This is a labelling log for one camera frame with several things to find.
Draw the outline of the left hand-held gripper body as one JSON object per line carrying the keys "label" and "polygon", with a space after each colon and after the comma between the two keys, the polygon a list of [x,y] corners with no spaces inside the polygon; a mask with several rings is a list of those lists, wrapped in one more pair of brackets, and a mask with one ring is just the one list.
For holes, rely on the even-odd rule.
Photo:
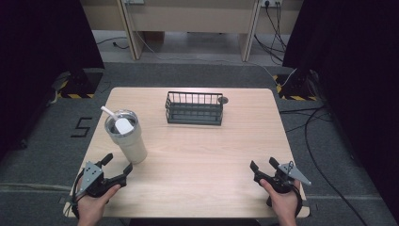
{"label": "left hand-held gripper body", "polygon": [[105,178],[103,166],[107,165],[107,161],[99,161],[92,163],[88,161],[86,166],[78,174],[72,189],[72,212],[77,218],[80,218],[78,212],[78,198],[88,195],[92,198],[100,198],[112,186],[127,186],[127,169],[123,173],[113,178]]}

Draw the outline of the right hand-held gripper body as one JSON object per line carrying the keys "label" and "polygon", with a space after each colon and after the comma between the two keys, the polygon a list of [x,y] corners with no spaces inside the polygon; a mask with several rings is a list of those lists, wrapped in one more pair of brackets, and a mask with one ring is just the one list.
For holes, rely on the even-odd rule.
{"label": "right hand-held gripper body", "polygon": [[295,186],[295,181],[299,181],[306,186],[311,185],[311,181],[296,167],[293,161],[286,164],[279,164],[279,170],[273,176],[260,171],[259,176],[254,175],[254,181],[260,184],[260,180],[265,179],[278,193],[285,194],[294,191],[297,196],[297,208],[303,206],[302,197],[299,189]]}

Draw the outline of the cream tumbler cup with straw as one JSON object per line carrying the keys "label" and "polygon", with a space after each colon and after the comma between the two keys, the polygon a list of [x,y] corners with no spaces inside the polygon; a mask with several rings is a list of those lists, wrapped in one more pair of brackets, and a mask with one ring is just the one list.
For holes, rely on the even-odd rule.
{"label": "cream tumbler cup with straw", "polygon": [[120,147],[126,159],[132,164],[144,161],[147,150],[136,113],[128,109],[111,111],[105,106],[102,106],[101,110],[108,115],[104,123],[106,133]]}

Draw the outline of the dark wire basket rack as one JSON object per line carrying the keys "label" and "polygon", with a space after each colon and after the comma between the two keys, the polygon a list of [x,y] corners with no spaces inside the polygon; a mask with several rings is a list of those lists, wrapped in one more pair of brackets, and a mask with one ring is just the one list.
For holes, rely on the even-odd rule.
{"label": "dark wire basket rack", "polygon": [[167,122],[219,126],[228,102],[222,93],[169,91],[165,103]]}

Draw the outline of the person's right hand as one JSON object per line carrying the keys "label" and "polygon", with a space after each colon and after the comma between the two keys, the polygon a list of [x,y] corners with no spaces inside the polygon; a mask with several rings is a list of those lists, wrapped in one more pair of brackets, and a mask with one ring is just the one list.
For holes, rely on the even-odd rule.
{"label": "person's right hand", "polygon": [[265,179],[261,179],[260,183],[271,198],[272,208],[279,220],[279,226],[296,226],[295,211],[298,199],[294,191],[281,194]]}

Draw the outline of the person's left hand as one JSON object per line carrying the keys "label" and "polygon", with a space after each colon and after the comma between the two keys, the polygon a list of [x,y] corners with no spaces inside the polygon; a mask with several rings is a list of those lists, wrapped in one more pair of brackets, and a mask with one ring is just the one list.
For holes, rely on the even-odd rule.
{"label": "person's left hand", "polygon": [[77,226],[96,226],[103,217],[105,205],[119,190],[120,185],[115,185],[100,198],[82,196],[78,201],[79,219]]}

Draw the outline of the black stand base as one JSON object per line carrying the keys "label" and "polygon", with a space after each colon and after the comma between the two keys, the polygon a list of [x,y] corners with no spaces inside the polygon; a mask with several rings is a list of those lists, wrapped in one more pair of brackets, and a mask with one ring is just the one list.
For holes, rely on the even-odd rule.
{"label": "black stand base", "polygon": [[55,81],[56,98],[91,99],[103,77],[102,72],[81,70],[78,74],[65,72]]}
{"label": "black stand base", "polygon": [[297,74],[296,71],[290,73],[280,73],[273,75],[278,96],[283,100],[295,101],[316,101],[316,91],[311,85],[310,77]]}

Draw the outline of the black curtain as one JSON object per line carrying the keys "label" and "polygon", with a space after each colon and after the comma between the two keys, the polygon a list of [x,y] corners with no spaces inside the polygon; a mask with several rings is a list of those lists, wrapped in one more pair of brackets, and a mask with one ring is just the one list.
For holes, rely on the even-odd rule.
{"label": "black curtain", "polygon": [[24,138],[55,79],[102,68],[80,0],[0,0],[0,159]]}
{"label": "black curtain", "polygon": [[303,0],[284,66],[314,70],[399,223],[399,0]]}

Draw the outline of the beige wooden desk frame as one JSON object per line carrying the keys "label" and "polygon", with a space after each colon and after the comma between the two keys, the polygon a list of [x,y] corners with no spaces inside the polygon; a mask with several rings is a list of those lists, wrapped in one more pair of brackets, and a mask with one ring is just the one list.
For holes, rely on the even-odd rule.
{"label": "beige wooden desk frame", "polygon": [[145,32],[231,33],[241,58],[249,60],[254,37],[292,33],[304,0],[282,0],[262,8],[261,0],[80,0],[93,30],[123,30],[132,59],[139,60]]}

